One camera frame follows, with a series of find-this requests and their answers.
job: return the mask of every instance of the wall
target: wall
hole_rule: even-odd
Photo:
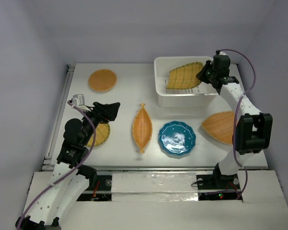
[[[288,203],[288,0],[275,2],[246,55],[258,75],[250,98],[274,119],[270,147],[265,155],[269,167],[276,170]],[[251,69],[246,61],[238,67],[245,88],[249,88],[253,78]]]
[[[159,56],[244,51],[274,0],[34,2],[66,63],[152,63]]]
[[[66,76],[31,0],[0,0],[0,230],[13,230],[40,169]]]

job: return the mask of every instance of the scalloped blue plate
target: scalloped blue plate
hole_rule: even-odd
[[[183,156],[195,146],[193,129],[182,121],[166,123],[159,131],[159,143],[168,154]]]

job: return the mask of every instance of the woven basket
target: woven basket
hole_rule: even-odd
[[[116,74],[109,69],[100,69],[91,74],[88,84],[91,89],[97,92],[104,92],[112,89],[116,84]]]
[[[141,104],[141,109],[139,110],[138,114],[136,115],[133,126],[132,126],[132,136],[140,148],[140,153],[144,153],[144,148],[150,141],[150,138],[153,134],[153,124],[152,120],[150,119],[146,109],[144,108],[145,104]]]
[[[202,127],[214,139],[232,145],[233,124],[234,113],[227,111],[209,116],[202,122]]]
[[[96,128],[96,141],[95,141],[94,147],[103,144],[108,139],[108,137],[110,136],[110,131],[111,131],[110,125],[108,123],[99,124]],[[92,135],[91,139],[87,143],[88,147],[92,146],[93,139],[94,139],[94,135]]]
[[[188,90],[197,87],[201,81],[196,75],[202,70],[202,62],[193,62],[169,72],[168,90]]]

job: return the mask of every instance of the white plastic bin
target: white plastic bin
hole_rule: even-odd
[[[155,59],[155,82],[160,107],[200,107],[208,106],[218,95],[211,84],[201,83],[199,86],[189,90],[167,90],[169,72],[179,66],[202,62],[205,65],[211,57],[158,57]]]

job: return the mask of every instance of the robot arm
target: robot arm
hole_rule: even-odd
[[[216,52],[213,61],[207,61],[197,78],[207,84],[212,84],[218,94],[227,101],[231,109],[238,113],[236,128],[236,158],[243,166],[248,158],[261,150],[266,149],[270,143],[272,117],[263,114],[251,101],[243,95],[239,81],[229,76],[229,57],[220,51]],[[215,188],[224,188],[232,182],[239,170],[233,149],[216,165],[209,183]]]
[[[84,104],[83,94],[74,95],[68,102],[72,106],[85,111],[85,115],[97,127],[99,123],[114,121],[120,103],[100,104],[94,102],[94,107]],[[86,166],[78,166],[88,154],[85,147],[90,140],[94,129],[88,120],[71,119],[65,125],[64,142],[47,190],[29,210],[27,216],[21,221],[22,230],[60,230],[60,222],[66,216],[80,194],[89,186],[96,184],[96,170]],[[56,183],[63,175],[77,168],[73,173]]]

